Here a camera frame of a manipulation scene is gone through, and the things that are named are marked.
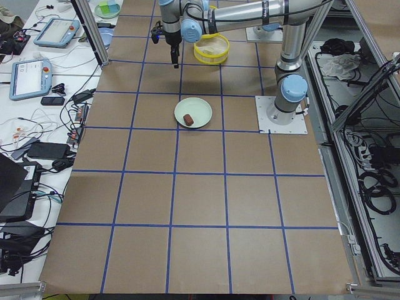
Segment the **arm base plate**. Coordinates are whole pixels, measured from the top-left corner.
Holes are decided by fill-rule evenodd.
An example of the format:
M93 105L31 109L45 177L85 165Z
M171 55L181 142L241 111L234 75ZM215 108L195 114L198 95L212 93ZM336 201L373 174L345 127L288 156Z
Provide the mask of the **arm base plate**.
M293 112L281 112L275 105L274 96L256 96L256 111L261 134L299 134L308 133L301 104Z
M273 43L281 44L283 41L283 29L278 27L274 30L265 30L262 27L247 27L246 37L252 43Z

